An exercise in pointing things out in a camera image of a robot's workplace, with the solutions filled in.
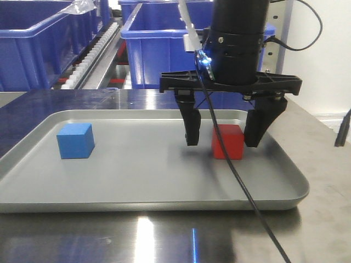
metal tray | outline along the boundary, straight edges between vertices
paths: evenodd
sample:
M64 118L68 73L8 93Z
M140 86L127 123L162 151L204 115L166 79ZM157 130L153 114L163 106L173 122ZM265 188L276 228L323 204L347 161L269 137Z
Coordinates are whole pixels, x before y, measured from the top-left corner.
M71 110L45 119L0 159L0 212L251 210L224 160L211 156L212 122L201 111L198 146L188 147L178 110ZM246 112L217 111L244 128ZM56 134L91 122L87 159L61 159ZM266 134L233 161L262 210L295 207L309 191L302 173Z

screw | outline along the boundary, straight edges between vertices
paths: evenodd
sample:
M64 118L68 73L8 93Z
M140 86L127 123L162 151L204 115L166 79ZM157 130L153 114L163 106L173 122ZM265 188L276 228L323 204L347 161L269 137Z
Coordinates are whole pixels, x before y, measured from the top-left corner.
M242 99L245 101L249 101L249 100L251 100L251 95L244 95L244 97Z
M277 92L276 94L278 95L278 97L275 97L275 98L274 98L275 100L281 100L281 98L283 98L283 97L281 96L281 92Z

cube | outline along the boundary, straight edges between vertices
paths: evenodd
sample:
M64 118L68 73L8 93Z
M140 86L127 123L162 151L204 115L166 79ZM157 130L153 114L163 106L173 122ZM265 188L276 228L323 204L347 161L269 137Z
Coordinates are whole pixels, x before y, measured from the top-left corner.
M241 160L244 151L244 134L239 125L219 124L218 126L230 159ZM212 132L212 152L214 158L225 159L214 127Z
M68 123L56 137L61 159L88 158L95 147L91 123Z

table surface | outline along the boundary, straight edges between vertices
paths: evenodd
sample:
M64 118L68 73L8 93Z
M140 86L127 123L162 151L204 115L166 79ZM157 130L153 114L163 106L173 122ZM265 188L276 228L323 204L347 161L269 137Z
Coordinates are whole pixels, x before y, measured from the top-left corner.
M0 108L0 156L48 115L177 108L155 90L29 92ZM351 145L294 102L269 128L310 183L298 208L264 212L292 262L351 262ZM283 262L251 211L1 214L0 262Z

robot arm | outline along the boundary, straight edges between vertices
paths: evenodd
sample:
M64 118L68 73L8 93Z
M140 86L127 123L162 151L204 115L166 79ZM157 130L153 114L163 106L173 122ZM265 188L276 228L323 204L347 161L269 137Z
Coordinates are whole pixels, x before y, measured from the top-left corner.
M248 147L257 147L268 127L285 111L284 94L298 95L302 84L296 76L257 72L269 2L214 0L211 27L203 32L202 50L211 58L211 72L206 66L198 70L206 89L237 92L244 100L256 101L246 120L244 135ZM196 71L163 73L160 92L165 90L174 90L187 144L197 145L201 116L194 109L194 92L202 89Z

